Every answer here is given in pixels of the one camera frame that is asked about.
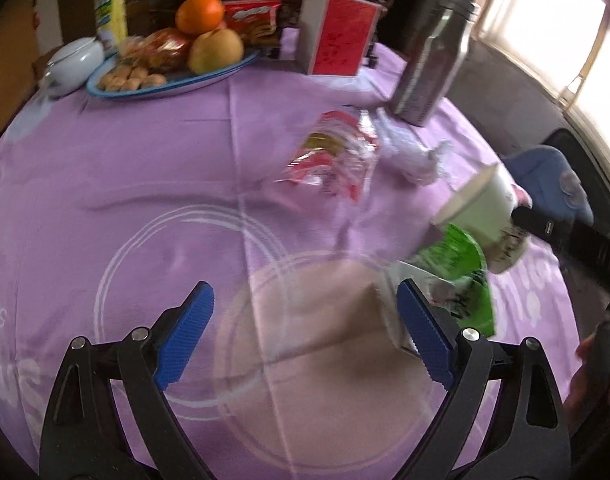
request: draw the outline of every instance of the blue gripper pad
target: blue gripper pad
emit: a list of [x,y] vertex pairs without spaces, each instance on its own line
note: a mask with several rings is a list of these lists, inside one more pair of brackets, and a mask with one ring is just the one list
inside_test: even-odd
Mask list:
[[427,300],[405,280],[397,290],[396,303],[429,377],[449,390],[455,380],[452,370],[454,347],[430,313]]
[[183,302],[183,312],[159,348],[154,381],[161,391],[181,378],[214,310],[214,290],[204,283]]

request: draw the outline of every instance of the stainless steel bottle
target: stainless steel bottle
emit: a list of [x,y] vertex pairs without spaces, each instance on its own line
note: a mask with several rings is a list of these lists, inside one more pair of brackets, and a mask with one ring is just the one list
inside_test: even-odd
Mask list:
[[389,108],[414,126],[425,126],[467,56],[480,7],[472,0],[439,0],[439,10],[418,36]]

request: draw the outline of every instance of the hand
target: hand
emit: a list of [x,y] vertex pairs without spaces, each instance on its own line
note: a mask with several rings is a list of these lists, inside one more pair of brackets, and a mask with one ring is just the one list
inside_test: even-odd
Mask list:
[[[586,364],[589,352],[592,350],[592,345],[594,344],[594,337],[595,335],[592,334],[582,341],[576,349],[576,356],[582,361],[582,365],[572,377],[572,380],[569,383],[569,395],[563,403],[563,408],[567,414],[567,421],[569,424],[575,422],[576,418],[580,415],[580,408],[584,397],[587,394],[588,379]],[[610,390],[608,392],[607,402],[610,405]]]

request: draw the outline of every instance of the purple tablecloth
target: purple tablecloth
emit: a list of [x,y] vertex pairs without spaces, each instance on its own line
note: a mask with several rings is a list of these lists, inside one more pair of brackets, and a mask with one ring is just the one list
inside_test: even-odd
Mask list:
[[[387,339],[372,284],[419,247],[450,185],[412,186],[383,161],[358,205],[273,182],[319,114],[391,93],[403,62],[377,52],[378,69],[358,80],[364,91],[262,61],[160,100],[78,91],[33,131],[4,137],[0,424],[32,465],[69,341],[121,339],[205,280],[215,312],[167,394],[214,473],[392,477],[444,393]],[[419,135],[453,143],[452,187],[498,160],[447,100]],[[578,336],[555,257],[533,242],[491,282],[498,338],[541,339],[566,394]],[[133,450],[149,460],[116,392]],[[462,460],[480,443],[493,396]]]

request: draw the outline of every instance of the red snack package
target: red snack package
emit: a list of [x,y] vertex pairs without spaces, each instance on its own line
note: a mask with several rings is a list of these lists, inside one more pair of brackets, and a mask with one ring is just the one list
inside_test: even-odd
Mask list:
[[187,64],[192,46],[188,38],[176,28],[163,28],[150,34],[141,46],[141,60],[155,72],[181,70]]
[[379,148],[367,111],[361,110],[358,118],[339,110],[327,112],[296,152],[282,180],[320,186],[358,202],[369,189]]
[[281,0],[236,0],[223,5],[225,23],[239,33],[243,42],[254,44],[256,38],[276,32],[276,13]]

